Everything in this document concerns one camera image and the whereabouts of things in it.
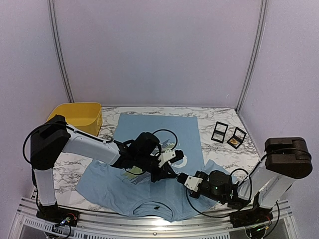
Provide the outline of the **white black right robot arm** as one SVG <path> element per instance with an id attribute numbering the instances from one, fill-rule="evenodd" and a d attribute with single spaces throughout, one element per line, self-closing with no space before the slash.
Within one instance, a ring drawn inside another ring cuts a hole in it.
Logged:
<path id="1" fill-rule="evenodd" d="M 180 175 L 178 181 L 193 198 L 205 196 L 235 209 L 230 213 L 233 227 L 272 219 L 276 201 L 299 179 L 313 170 L 312 156 L 302 137 L 269 138 L 265 155 L 242 182 L 233 173 L 197 171 L 194 176 Z"/>

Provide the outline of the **light blue printed t-shirt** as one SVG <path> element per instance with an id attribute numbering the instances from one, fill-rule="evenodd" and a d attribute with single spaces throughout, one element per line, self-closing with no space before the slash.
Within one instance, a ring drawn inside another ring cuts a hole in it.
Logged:
<path id="1" fill-rule="evenodd" d="M 223 170 L 213 160 L 203 158 L 197 117 L 122 114 L 114 138 L 123 142 L 142 132 L 154 132 L 163 148 L 183 151 L 184 158 L 172 164 L 176 173 Z M 75 189 L 89 202 L 121 215 L 158 216 L 169 222 L 194 217 L 216 205 L 216 201 L 204 196 L 190 197 L 175 179 L 153 183 L 149 173 L 140 174 L 136 168 L 126 172 L 98 160 L 87 166 Z"/>

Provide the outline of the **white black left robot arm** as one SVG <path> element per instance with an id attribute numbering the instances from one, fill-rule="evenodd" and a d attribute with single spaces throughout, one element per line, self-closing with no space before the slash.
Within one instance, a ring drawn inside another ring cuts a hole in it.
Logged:
<path id="1" fill-rule="evenodd" d="M 37 217 L 60 222 L 67 216 L 77 217 L 76 211 L 66 211 L 57 204 L 54 190 L 53 167 L 61 153 L 72 153 L 104 162 L 119 169 L 134 166 L 151 175 L 151 181 L 175 178 L 169 161 L 173 151 L 164 152 L 159 139 L 150 132 L 142 132 L 136 139 L 119 142 L 104 140 L 68 124 L 64 116 L 56 115 L 36 127 L 25 139 L 30 141 L 33 185 L 37 189 Z"/>

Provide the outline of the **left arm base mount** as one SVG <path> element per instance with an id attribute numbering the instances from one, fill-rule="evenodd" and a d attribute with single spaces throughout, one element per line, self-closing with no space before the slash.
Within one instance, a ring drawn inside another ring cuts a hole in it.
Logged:
<path id="1" fill-rule="evenodd" d="M 36 217 L 59 226 L 69 225 L 75 227 L 79 220 L 79 214 L 79 211 L 58 207 L 58 209 L 53 210 L 43 209 L 42 211 L 37 211 Z"/>

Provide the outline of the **black brooch box base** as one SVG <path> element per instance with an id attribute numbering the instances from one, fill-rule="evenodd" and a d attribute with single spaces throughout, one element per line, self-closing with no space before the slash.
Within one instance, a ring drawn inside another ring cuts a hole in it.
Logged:
<path id="1" fill-rule="evenodd" d="M 211 140 L 223 143 L 228 130 L 228 124 L 217 121 L 211 137 Z"/>

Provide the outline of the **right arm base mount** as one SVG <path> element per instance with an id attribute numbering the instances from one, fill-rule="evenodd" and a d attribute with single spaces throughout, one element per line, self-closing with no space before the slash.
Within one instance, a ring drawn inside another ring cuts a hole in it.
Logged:
<path id="1" fill-rule="evenodd" d="M 273 219 L 271 209 L 248 209 L 230 214 L 230 222 L 233 228 L 246 227 L 258 223 L 263 223 Z"/>

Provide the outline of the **black brooch box lid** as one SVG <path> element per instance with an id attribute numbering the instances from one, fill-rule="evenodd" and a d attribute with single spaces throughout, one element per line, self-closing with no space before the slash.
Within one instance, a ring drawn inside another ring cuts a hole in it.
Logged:
<path id="1" fill-rule="evenodd" d="M 242 143 L 244 142 L 246 135 L 247 135 L 247 133 L 244 130 L 240 129 L 239 127 L 236 127 L 233 135 L 227 140 L 227 144 L 229 144 L 231 147 L 233 147 L 235 149 L 238 149 L 242 145 Z M 238 141 L 237 145 L 231 144 L 230 140 L 232 138 L 234 138 Z"/>

